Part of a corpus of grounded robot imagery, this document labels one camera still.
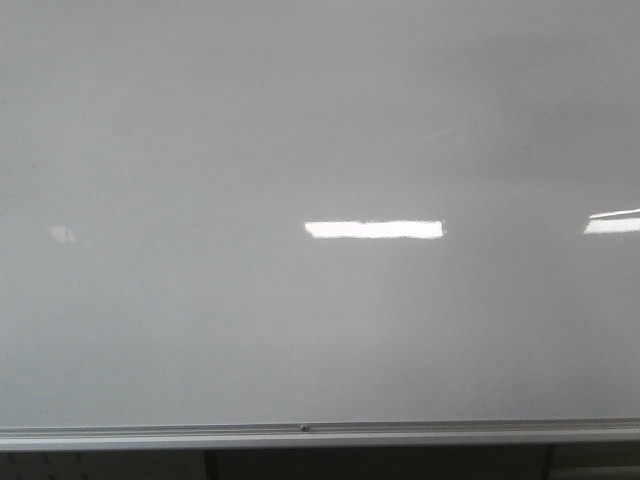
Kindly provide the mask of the white whiteboard with aluminium frame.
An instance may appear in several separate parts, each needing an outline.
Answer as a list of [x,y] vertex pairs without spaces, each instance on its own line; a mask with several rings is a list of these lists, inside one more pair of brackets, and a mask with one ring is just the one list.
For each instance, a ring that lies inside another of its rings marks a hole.
[[639,436],[635,1],[5,1],[4,451]]

